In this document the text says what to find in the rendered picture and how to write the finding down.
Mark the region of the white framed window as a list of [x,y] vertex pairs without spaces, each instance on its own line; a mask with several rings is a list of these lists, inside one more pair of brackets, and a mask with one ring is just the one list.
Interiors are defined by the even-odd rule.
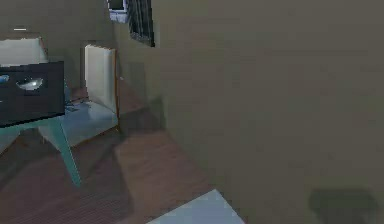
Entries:
[[128,22],[127,0],[106,0],[110,19],[117,23]]

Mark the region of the black table with teal legs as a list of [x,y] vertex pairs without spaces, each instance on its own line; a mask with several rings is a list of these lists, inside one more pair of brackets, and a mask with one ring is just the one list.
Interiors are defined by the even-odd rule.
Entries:
[[[47,62],[0,67],[0,76],[9,81],[0,84],[0,154],[28,129],[38,129],[60,152],[75,186],[81,178],[71,147],[64,135],[58,117],[65,114],[64,62]],[[42,86],[34,91],[17,87],[27,79],[42,78]]]

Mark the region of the silver bowl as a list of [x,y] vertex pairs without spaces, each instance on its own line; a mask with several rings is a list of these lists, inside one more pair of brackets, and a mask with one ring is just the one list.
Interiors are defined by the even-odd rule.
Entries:
[[16,83],[18,88],[26,91],[37,90],[42,86],[42,84],[43,84],[42,78],[27,79],[27,80],[19,81]]

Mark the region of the dark framed wall picture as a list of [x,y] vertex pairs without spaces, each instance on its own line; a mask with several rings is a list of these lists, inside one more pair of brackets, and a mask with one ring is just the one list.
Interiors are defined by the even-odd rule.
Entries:
[[149,47],[155,46],[151,0],[128,0],[131,37]]

